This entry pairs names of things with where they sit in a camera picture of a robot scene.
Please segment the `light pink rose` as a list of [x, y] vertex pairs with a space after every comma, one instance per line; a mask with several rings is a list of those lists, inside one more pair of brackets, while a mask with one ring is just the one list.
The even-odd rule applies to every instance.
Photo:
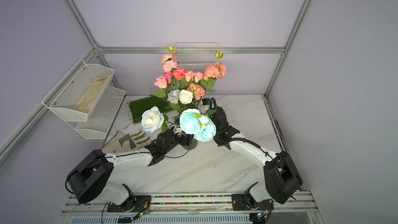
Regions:
[[154, 85], [160, 89], [165, 89], [168, 87], [168, 80], [165, 76], [160, 76], [156, 79]]

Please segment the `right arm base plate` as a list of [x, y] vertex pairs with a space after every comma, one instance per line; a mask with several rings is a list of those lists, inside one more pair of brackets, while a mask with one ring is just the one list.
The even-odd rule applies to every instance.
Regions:
[[234, 211], [272, 211], [273, 199], [266, 189], [265, 183], [251, 185], [243, 194], [232, 194]]

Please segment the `aluminium front rail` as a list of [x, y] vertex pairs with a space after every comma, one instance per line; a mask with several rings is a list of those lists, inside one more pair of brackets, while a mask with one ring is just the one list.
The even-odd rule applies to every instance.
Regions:
[[239, 210], [231, 192], [138, 194], [130, 212], [101, 200], [78, 203], [69, 197], [59, 224], [322, 224], [309, 191], [297, 191], [285, 204], [269, 200], [257, 209]]

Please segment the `beige cloth in shelf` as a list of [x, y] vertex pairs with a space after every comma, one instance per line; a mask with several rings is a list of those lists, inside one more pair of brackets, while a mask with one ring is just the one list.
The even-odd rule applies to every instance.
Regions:
[[90, 82], [83, 95], [74, 104], [73, 110], [88, 114], [90, 109], [94, 106], [95, 101], [97, 100], [109, 77], [109, 75], [97, 77]]

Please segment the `orange pink peony stem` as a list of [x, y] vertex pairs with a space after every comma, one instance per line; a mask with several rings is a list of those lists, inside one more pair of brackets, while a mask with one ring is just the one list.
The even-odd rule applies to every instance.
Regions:
[[221, 50], [216, 52], [217, 62], [205, 68], [203, 78], [200, 80], [200, 86], [205, 92], [215, 92], [214, 85], [219, 79], [225, 78], [227, 75], [227, 67], [221, 63], [224, 54]]

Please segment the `red rose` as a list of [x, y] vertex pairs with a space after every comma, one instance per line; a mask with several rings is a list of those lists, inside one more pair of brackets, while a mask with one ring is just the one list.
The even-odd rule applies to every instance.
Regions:
[[182, 80], [186, 77], [187, 71], [185, 69], [176, 69], [173, 71], [173, 76], [176, 80]]

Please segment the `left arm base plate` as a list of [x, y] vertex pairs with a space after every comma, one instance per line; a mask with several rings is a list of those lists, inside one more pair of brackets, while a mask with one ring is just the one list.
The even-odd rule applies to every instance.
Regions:
[[128, 196], [123, 202], [111, 200], [107, 207], [108, 213], [141, 213], [150, 208], [152, 196], [132, 195]]

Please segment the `small white rose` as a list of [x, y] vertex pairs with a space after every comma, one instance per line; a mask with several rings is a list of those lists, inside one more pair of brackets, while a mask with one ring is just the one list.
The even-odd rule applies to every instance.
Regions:
[[183, 105], [190, 104], [193, 100], [193, 93], [188, 90], [181, 90], [179, 94], [179, 101]]

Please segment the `mint green peony stem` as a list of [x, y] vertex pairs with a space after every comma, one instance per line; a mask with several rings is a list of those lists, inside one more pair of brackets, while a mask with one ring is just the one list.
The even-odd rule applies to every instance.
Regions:
[[216, 125], [197, 109], [188, 109], [181, 113], [179, 126], [186, 134], [193, 135], [199, 142], [211, 141], [217, 133]]

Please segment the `large white rose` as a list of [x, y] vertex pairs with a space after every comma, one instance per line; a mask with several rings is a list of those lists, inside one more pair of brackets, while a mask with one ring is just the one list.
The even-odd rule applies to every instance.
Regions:
[[142, 114], [141, 125], [145, 132], [153, 133], [163, 126], [164, 120], [163, 114], [154, 106]]

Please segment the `pale blue grey rose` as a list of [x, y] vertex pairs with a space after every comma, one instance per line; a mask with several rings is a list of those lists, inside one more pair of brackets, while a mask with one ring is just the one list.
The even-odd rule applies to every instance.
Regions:
[[180, 97], [180, 90], [175, 89], [167, 94], [167, 101], [169, 101], [172, 104], [178, 104], [179, 97]]

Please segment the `white mesh two-tier shelf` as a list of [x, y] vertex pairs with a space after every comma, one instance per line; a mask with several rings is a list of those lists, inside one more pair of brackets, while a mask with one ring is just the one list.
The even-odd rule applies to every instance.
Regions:
[[42, 105], [86, 140], [104, 140], [114, 123], [125, 91], [113, 86], [114, 70], [78, 61]]

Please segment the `beige work glove on table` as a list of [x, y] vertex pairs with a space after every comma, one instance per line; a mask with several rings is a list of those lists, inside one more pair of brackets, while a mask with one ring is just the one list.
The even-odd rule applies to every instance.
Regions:
[[129, 134], [117, 131], [116, 134], [103, 146], [102, 152], [106, 154], [120, 154], [141, 149], [151, 142], [151, 138], [141, 129]]

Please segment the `green artificial grass mat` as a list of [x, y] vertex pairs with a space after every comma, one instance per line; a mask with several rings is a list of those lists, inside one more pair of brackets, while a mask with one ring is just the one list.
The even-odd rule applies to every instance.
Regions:
[[153, 107], [157, 107], [161, 113], [168, 113], [172, 111], [168, 101], [162, 100], [156, 96], [149, 96], [142, 99], [133, 100], [129, 103], [129, 109], [131, 111], [133, 123], [140, 123], [143, 113]]

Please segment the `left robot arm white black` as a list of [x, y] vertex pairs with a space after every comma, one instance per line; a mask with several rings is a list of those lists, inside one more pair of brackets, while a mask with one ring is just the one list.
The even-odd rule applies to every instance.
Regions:
[[187, 134], [179, 128], [171, 128], [160, 133], [145, 147], [147, 151], [131, 152], [122, 155], [107, 155], [99, 149], [89, 153], [75, 167], [65, 181], [65, 188], [74, 194], [80, 204], [93, 200], [103, 200], [113, 204], [119, 211], [130, 212], [136, 207], [147, 207], [146, 201], [139, 200], [127, 184], [116, 184], [111, 177], [134, 168], [150, 167], [158, 164], [177, 145], [191, 149], [193, 134]]

